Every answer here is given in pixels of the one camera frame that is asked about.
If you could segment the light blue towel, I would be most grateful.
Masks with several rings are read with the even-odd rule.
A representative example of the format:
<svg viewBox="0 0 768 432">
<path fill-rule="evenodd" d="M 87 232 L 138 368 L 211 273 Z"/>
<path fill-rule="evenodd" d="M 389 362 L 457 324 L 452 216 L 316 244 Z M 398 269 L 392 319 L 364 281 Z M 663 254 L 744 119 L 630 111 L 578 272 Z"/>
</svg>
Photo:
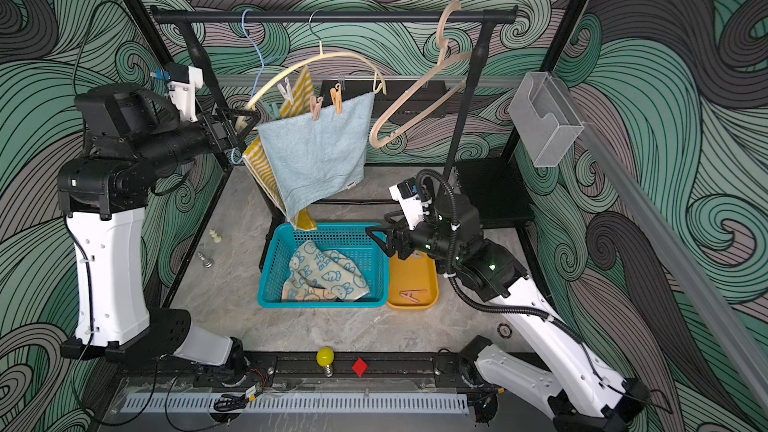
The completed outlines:
<svg viewBox="0 0 768 432">
<path fill-rule="evenodd" d="M 374 98 L 369 92 L 345 99 L 340 113 L 329 105 L 317 119 L 303 114 L 258 128 L 287 218 L 363 181 Z"/>
</svg>

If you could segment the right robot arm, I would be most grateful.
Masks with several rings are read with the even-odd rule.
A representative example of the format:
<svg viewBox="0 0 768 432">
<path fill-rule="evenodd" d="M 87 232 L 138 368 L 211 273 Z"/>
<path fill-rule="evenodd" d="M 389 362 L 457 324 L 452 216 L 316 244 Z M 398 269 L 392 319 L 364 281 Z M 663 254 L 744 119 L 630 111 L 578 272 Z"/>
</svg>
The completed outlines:
<svg viewBox="0 0 768 432">
<path fill-rule="evenodd" d="M 477 208 L 440 173 L 423 169 L 389 191 L 400 209 L 367 235 L 388 257 L 421 252 L 441 263 L 462 302 L 503 317 L 543 362 L 537 367 L 478 336 L 460 357 L 469 383 L 513 393 L 558 431 L 626 431 L 649 407 L 642 381 L 623 377 L 586 345 L 515 255 L 485 237 Z"/>
</svg>

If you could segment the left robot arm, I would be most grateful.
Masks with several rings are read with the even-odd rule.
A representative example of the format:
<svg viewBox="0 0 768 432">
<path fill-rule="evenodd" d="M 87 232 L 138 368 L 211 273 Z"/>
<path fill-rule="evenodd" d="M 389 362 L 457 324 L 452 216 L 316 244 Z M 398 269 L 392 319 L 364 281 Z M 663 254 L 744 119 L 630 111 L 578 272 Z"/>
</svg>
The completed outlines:
<svg viewBox="0 0 768 432">
<path fill-rule="evenodd" d="M 169 98 L 137 84 L 76 96 L 94 150 L 57 175 L 64 224 L 77 261 L 78 324 L 63 357 L 141 364 L 171 356 L 207 366 L 225 381 L 246 373 L 241 340 L 194 324 L 183 309 L 149 307 L 142 278 L 142 227 L 156 183 L 237 136 L 224 113 L 187 117 Z"/>
</svg>

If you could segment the bunny pattern towel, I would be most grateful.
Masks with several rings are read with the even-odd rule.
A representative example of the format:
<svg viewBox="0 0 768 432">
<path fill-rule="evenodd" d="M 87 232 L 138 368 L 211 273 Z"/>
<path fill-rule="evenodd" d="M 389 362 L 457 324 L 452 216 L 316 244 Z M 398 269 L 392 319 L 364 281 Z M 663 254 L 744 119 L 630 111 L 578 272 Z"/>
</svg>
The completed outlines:
<svg viewBox="0 0 768 432">
<path fill-rule="evenodd" d="M 321 250 L 303 242 L 289 261 L 283 302 L 355 302 L 371 292 L 356 263 L 338 250 Z"/>
</svg>

